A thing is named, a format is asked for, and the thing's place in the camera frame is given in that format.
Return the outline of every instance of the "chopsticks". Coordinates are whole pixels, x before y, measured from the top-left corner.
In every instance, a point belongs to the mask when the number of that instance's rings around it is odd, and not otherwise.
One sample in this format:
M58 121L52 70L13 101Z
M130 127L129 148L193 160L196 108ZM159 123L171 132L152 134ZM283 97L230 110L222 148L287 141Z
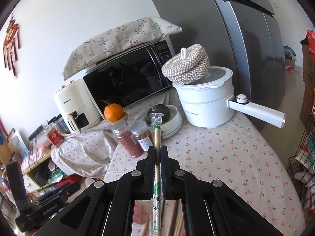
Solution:
M154 147L155 147L155 172L154 172L154 188L153 188L153 219L152 219L152 234L161 236L161 163L160 163L160 147L161 147L161 125L162 113L151 113L151 124L154 128Z
M162 211L161 211L161 227L163 226L165 199L163 198Z
M148 230L148 227L149 227L149 217L146 219L146 222L145 222L145 225L144 225L144 228L143 228L141 236L145 236L146 235L146 231Z
M180 236L180 234L182 232L182 228L183 228L183 223L184 223L183 214L179 214L179 221L176 224L174 236Z
M175 207L173 209L173 213L172 213L172 216L171 216L171 222L170 222L169 227L167 229L166 236L172 236L174 234L175 223L176 223L176 218L177 218L178 203L179 203L179 201L176 200Z

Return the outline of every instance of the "cardboard box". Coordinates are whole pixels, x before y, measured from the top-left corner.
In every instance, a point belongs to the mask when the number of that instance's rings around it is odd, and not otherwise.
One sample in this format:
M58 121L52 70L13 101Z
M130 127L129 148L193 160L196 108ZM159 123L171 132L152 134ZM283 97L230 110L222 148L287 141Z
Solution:
M300 113L300 119L305 128L307 128L307 117L312 115L314 106L314 86L307 82L304 89L303 103Z
M302 45L303 52L303 82L315 85L315 65L309 46Z
M294 72L295 70L295 60L294 59L285 59L285 69L289 72Z

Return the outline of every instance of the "wire rack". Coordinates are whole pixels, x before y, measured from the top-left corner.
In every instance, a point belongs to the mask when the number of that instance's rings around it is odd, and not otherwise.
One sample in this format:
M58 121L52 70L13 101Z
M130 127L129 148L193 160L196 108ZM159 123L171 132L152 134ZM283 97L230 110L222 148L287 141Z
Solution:
M315 120L314 112L305 116L306 126L299 147L289 158L287 172L302 204L305 222L315 215Z

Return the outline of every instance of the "green label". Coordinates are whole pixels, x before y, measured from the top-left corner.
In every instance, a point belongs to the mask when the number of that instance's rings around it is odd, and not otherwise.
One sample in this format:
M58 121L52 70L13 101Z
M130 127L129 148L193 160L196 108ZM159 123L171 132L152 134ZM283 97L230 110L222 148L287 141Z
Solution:
M158 235L158 222L157 220L153 220L153 236L157 236Z
M156 124L156 125L154 125L152 128L154 128L154 129L160 129L160 128L161 128L161 125Z
M161 182L157 182L154 185L154 195L157 197L160 197L160 195L161 195Z

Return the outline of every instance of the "screw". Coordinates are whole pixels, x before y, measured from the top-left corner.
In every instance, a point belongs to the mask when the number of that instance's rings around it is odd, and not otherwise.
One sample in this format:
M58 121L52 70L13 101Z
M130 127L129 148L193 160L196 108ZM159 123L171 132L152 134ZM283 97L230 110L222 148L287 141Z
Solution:
M222 185L223 185L223 183L222 183L222 181L221 180L214 180L213 181L213 185L215 186L215 187L221 187Z
M141 175L141 171L139 171L139 170L134 170L134 171L132 171L131 175L132 175L132 176L140 176L140 175Z
M176 170L176 171L175 171L175 175L177 175L177 176L183 176L183 175L185 175L185 171L183 171L183 170Z
M96 188L102 188L102 187L104 186L104 182L103 182L103 181L96 181L96 182L94 183L94 186L95 186Z

